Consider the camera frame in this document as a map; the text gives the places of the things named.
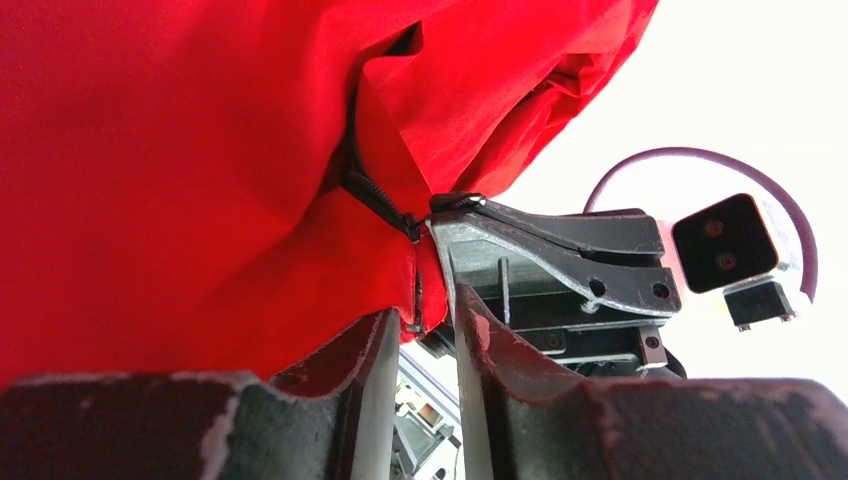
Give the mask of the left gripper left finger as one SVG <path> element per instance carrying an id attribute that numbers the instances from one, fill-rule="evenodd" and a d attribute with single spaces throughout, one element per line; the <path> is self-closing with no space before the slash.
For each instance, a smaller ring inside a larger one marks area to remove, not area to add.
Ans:
<path id="1" fill-rule="evenodd" d="M 385 479 L 399 320 L 246 371 L 45 374 L 1 394 L 5 479 Z"/>

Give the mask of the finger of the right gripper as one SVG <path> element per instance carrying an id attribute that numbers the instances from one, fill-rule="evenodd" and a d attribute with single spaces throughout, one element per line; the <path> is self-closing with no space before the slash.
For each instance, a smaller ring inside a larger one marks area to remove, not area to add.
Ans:
<path id="1" fill-rule="evenodd" d="M 657 221 L 640 209 L 570 215 L 524 212 L 482 194 L 452 192 L 430 199 L 431 212 L 471 212 L 514 227 L 531 236 L 590 257 L 641 255 L 659 259 L 665 253 Z"/>
<path id="2" fill-rule="evenodd" d="M 471 212 L 436 213 L 429 231 L 451 310 L 457 306 L 460 284 L 493 285 L 501 257 L 515 265 L 522 293 L 566 288 L 591 303 L 648 317 L 671 317 L 681 309 L 673 273 L 660 258 L 590 257 Z"/>

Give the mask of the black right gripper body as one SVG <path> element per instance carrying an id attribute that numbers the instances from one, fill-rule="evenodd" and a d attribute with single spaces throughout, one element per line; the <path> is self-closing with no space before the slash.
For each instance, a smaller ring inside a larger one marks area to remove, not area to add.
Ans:
<path id="1" fill-rule="evenodd" d="M 548 287 L 520 292 L 515 265 L 499 258 L 490 287 L 471 287 L 504 326 L 555 363 L 584 376 L 683 378 L 685 368 L 664 346 L 671 317 L 648 317 L 591 303 Z"/>

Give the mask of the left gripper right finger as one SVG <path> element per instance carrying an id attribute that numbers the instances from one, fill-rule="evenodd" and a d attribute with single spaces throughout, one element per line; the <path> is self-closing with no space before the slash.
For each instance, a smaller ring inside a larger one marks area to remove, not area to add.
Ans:
<path id="1" fill-rule="evenodd" d="M 586 378 L 470 287 L 454 316 L 470 479 L 843 479 L 847 408 L 802 379 Z"/>

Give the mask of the red hooded jacket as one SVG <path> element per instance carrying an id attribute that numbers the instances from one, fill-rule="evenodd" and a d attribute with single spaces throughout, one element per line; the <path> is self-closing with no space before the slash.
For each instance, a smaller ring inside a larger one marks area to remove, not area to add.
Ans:
<path id="1" fill-rule="evenodd" d="M 636 49 L 653 1 L 5 1 L 1 380 L 271 376 L 446 293 L 404 214 L 505 191 Z M 353 131 L 356 144 L 346 141 Z"/>

